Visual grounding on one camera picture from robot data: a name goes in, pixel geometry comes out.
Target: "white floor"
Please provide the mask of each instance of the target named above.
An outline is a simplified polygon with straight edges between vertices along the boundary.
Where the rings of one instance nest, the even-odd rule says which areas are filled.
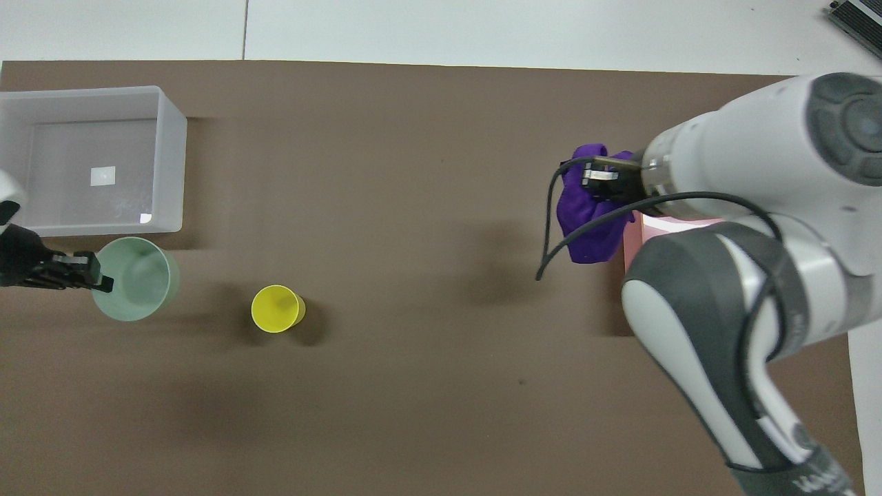
[[[826,0],[2,0],[0,61],[246,58],[882,75],[882,61],[824,18],[826,5]],[[882,329],[864,329],[849,339],[867,494],[879,496]]]

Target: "purple rag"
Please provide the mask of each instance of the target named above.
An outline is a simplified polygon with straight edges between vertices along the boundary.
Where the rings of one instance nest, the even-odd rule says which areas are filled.
[[[576,148],[572,158],[594,155],[607,156],[606,147],[601,143],[582,145]],[[631,156],[631,152],[625,151],[613,155],[613,158],[628,160]],[[557,221],[564,230],[564,236],[569,235],[582,224],[623,206],[609,200],[598,202],[592,198],[591,193],[582,187],[582,170],[582,167],[577,165],[570,167],[563,174],[564,192],[557,201]],[[628,222],[634,222],[633,214],[606,222],[572,240],[572,243],[567,245],[570,259],[577,264],[609,261],[622,243],[624,226]]]

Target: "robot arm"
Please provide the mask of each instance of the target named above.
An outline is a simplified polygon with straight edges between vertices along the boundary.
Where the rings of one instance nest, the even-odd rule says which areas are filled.
[[[780,241],[716,199],[645,209],[730,222],[650,240],[625,276],[625,314],[746,493],[854,495],[766,363],[882,317],[882,85],[788,79],[663,132],[630,163],[589,161],[583,177],[602,199],[725,193],[770,214]]]
[[[33,231],[11,223],[25,204],[25,193],[0,170],[0,286],[113,290],[113,279],[101,275],[101,264],[92,252],[72,257],[43,245]]]

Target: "white label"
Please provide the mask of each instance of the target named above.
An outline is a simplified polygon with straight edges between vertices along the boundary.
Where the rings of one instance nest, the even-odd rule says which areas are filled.
[[[116,184],[116,167],[92,167],[92,186]]]

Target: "green cup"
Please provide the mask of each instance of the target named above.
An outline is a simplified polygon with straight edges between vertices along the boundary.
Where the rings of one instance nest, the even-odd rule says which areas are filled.
[[[92,298],[111,319],[143,319],[177,295],[181,272],[175,259],[144,238],[121,237],[95,256],[114,285],[109,293],[93,290]]]

